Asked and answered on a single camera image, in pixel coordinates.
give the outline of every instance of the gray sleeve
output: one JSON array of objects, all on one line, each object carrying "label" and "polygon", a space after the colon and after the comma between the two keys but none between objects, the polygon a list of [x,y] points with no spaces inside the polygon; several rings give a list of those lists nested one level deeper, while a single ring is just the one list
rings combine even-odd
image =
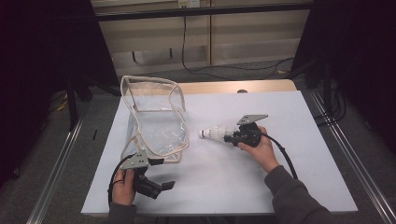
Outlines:
[{"label": "gray sleeve", "polygon": [[108,224],[134,224],[136,206],[126,206],[117,203],[110,204],[110,211],[106,223]]},{"label": "gray sleeve", "polygon": [[277,166],[265,177],[274,195],[273,207],[279,223],[335,223],[327,208],[320,205],[303,182],[293,179],[283,166]]}]

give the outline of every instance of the human hand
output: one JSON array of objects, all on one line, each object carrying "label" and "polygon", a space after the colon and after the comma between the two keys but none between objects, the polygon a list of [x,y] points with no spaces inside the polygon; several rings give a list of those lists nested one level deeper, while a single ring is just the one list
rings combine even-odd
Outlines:
[{"label": "human hand", "polygon": [[113,203],[131,205],[134,201],[134,169],[118,170],[113,183]]},{"label": "human hand", "polygon": [[[259,126],[259,129],[262,133],[267,133],[264,127]],[[241,142],[238,143],[238,146],[242,150],[248,152],[267,173],[270,173],[274,168],[279,165],[275,157],[271,140],[267,137],[262,136],[259,145],[256,147],[251,147]]]}]

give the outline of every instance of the metal frame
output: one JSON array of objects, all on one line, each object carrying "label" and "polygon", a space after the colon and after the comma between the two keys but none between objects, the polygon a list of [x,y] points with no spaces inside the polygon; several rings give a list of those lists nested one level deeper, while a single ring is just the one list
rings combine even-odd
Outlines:
[{"label": "metal frame", "polygon": [[[312,99],[318,107],[318,110],[321,113],[326,114],[326,108],[324,106],[324,101],[321,96],[317,92],[311,91],[310,93]],[[348,160],[350,166],[352,167],[353,171],[361,182],[361,185],[366,190],[367,195],[370,197],[373,205],[375,206],[379,215],[382,217],[384,223],[396,223],[395,213],[389,205],[387,198],[382,193],[382,190],[375,183],[370,174],[367,172],[363,163],[359,159],[359,156],[356,154],[355,149],[353,149],[352,145],[350,145],[338,123],[334,121],[332,117],[326,116],[325,119],[327,122],[330,123],[328,125],[329,129],[332,131],[335,140],[344,152],[346,159]]]},{"label": "metal frame", "polygon": [[43,221],[47,213],[47,209],[50,206],[50,201],[52,200],[59,181],[61,180],[62,172],[64,171],[64,167],[66,166],[70,153],[73,150],[73,146],[76,142],[79,130],[81,129],[82,122],[87,114],[89,106],[90,103],[85,103],[82,106],[80,118],[77,121],[76,127],[73,131],[69,132],[69,135],[67,135],[58,160],[55,162],[55,165],[49,175],[47,183],[42,189],[40,196],[35,203],[35,207],[33,208],[26,222],[27,224],[39,224]]},{"label": "metal frame", "polygon": [[69,16],[57,17],[54,21],[60,22],[84,22],[84,21],[128,21],[168,17],[186,17],[186,16],[205,16],[205,15],[222,15],[236,13],[252,12],[272,12],[272,11],[293,11],[307,10],[313,6],[327,6],[327,4],[318,4],[313,2],[303,3],[285,3],[285,4],[266,4],[252,6],[236,7],[191,7],[176,8],[151,11],[121,12],[121,13],[98,13],[95,16]]}]

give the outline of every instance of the black cable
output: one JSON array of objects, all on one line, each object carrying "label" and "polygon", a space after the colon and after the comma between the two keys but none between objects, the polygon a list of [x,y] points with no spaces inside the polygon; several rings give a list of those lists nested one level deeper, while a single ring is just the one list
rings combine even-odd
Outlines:
[{"label": "black cable", "polygon": [[[332,91],[334,91],[333,99],[332,99],[332,105],[335,105],[335,107],[332,108],[332,111],[324,111],[323,113],[314,116],[314,119],[326,119],[327,117],[333,117],[335,120],[340,120],[342,119],[345,115],[345,112],[343,112],[343,107],[341,107],[341,102],[339,98],[339,91],[341,91],[341,88],[339,86],[332,88]],[[329,121],[320,123],[320,125],[327,124]]]},{"label": "black cable", "polygon": [[234,79],[228,78],[228,77],[219,77],[219,76],[208,74],[208,73],[196,73],[196,71],[190,70],[189,68],[187,68],[186,64],[184,64],[184,46],[186,44],[186,29],[187,29],[186,17],[184,17],[183,48],[181,49],[181,63],[183,64],[184,69],[186,69],[186,71],[188,71],[189,73],[194,74],[194,75],[216,77],[216,78],[225,79],[225,80],[229,80],[229,81],[235,81]]},{"label": "black cable", "polygon": [[284,147],[282,147],[282,145],[280,145],[273,137],[271,137],[270,135],[268,135],[266,133],[256,132],[256,131],[249,131],[249,132],[261,134],[262,136],[264,136],[264,137],[270,139],[271,141],[273,141],[276,144],[276,146],[279,148],[280,152],[282,152],[283,156],[285,157],[286,162],[288,163],[288,166],[289,166],[289,168],[291,170],[291,174],[292,174],[293,178],[294,179],[298,179],[297,173],[296,173],[296,171],[294,169],[294,166],[293,166],[293,163],[291,162],[291,159],[290,159],[288,153],[286,152],[286,149]]},{"label": "black cable", "polygon": [[120,166],[122,165],[123,162],[125,162],[128,159],[131,159],[133,155],[126,156],[124,159],[122,159],[119,164],[116,166],[116,169],[113,172],[113,175],[111,176],[110,179],[110,184],[108,185],[108,190],[107,190],[107,201],[108,201],[108,206],[110,207],[110,204],[113,202],[113,185],[118,182],[113,182],[114,177],[116,176],[117,171],[120,169]]},{"label": "black cable", "polygon": [[61,98],[62,96],[65,96],[66,94],[67,94],[66,91],[62,91],[58,96],[51,99],[50,102],[52,103],[52,102],[58,100],[59,98]]},{"label": "black cable", "polygon": [[344,108],[344,110],[341,108],[341,103],[339,102],[339,107],[340,107],[339,113],[341,113],[341,111],[343,111],[341,117],[339,117],[340,114],[337,113],[336,115],[333,116],[333,118],[331,118],[329,120],[326,120],[325,122],[318,123],[317,125],[319,127],[323,126],[323,125],[334,124],[335,122],[338,122],[338,121],[340,121],[341,119],[343,119],[345,117],[345,115],[347,113],[347,101],[345,99],[345,95],[342,92],[341,92],[341,96],[342,96],[342,99],[343,99],[343,108]]},{"label": "black cable", "polygon": [[265,69],[269,69],[274,67],[275,70],[273,71],[273,73],[267,77],[263,77],[261,78],[261,80],[266,79],[268,77],[271,77],[275,74],[275,71],[277,69],[277,67],[281,64],[284,63],[288,60],[293,60],[293,57],[290,58],[286,58],[283,59],[273,65],[270,66],[266,66],[266,67],[260,67],[260,68],[243,68],[243,67],[236,67],[236,66],[224,66],[224,65],[215,65],[215,66],[207,66],[207,67],[203,67],[203,68],[197,68],[197,69],[190,69],[187,68],[186,64],[184,63],[184,48],[185,48],[185,44],[186,44],[186,30],[187,30],[187,23],[186,23],[186,17],[184,17],[184,32],[183,32],[183,47],[181,49],[181,63],[183,64],[184,69],[186,69],[188,72],[194,74],[194,75],[204,75],[204,76],[210,76],[210,77],[216,77],[216,78],[220,78],[220,79],[225,79],[225,80],[230,80],[230,81],[235,81],[235,79],[232,78],[228,78],[228,77],[219,77],[213,74],[208,74],[208,73],[197,73],[198,71],[202,71],[205,69],[209,69],[209,68],[231,68],[231,69],[240,69],[240,70],[246,70],[246,71],[260,71],[260,70],[265,70]]},{"label": "black cable", "polygon": [[52,111],[58,109],[58,108],[61,107],[62,105],[67,105],[67,104],[68,104],[68,100],[67,100],[67,98],[66,98],[66,99],[64,99],[64,100],[62,101],[61,104],[59,104],[59,105],[57,105],[57,106],[55,106],[55,107],[49,109],[49,110],[48,110],[48,113],[51,113]]}]

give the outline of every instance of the metal rail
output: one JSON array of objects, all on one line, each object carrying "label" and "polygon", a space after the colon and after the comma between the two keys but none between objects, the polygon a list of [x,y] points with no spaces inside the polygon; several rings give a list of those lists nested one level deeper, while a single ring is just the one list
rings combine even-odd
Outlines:
[{"label": "metal rail", "polygon": [[[326,110],[323,105],[323,99],[320,97],[320,95],[317,92],[311,91],[310,93],[319,111],[325,114]],[[348,160],[349,164],[352,166],[352,169],[354,170],[356,176],[358,177],[362,186],[366,190],[368,196],[372,200],[379,215],[384,220],[384,223],[388,223],[388,224],[396,223],[395,213],[390,207],[387,198],[384,196],[379,186],[375,183],[375,181],[372,179],[370,174],[367,172],[363,163],[356,154],[355,149],[353,149],[352,145],[350,145],[349,141],[347,140],[346,136],[344,135],[338,123],[335,122],[333,118],[327,116],[325,116],[325,120],[326,122],[330,122],[328,127],[332,131],[332,134],[334,135],[334,138],[337,141],[340,148],[343,150],[346,159]]]},{"label": "metal rail", "polygon": [[90,103],[86,103],[83,105],[78,123],[76,124],[74,130],[72,132],[69,132],[69,134],[67,135],[64,146],[62,147],[61,153],[59,154],[58,160],[55,162],[55,165],[49,175],[47,183],[41,191],[37,202],[35,203],[35,207],[33,208],[32,213],[30,214],[26,222],[27,224],[40,224],[43,221],[44,216],[47,213],[47,209],[50,205],[52,196],[54,195],[59,180],[61,179],[64,167],[67,164],[70,152],[72,151],[73,145],[75,144],[78,137],[78,133],[82,126],[82,121],[87,114],[89,104]]}]

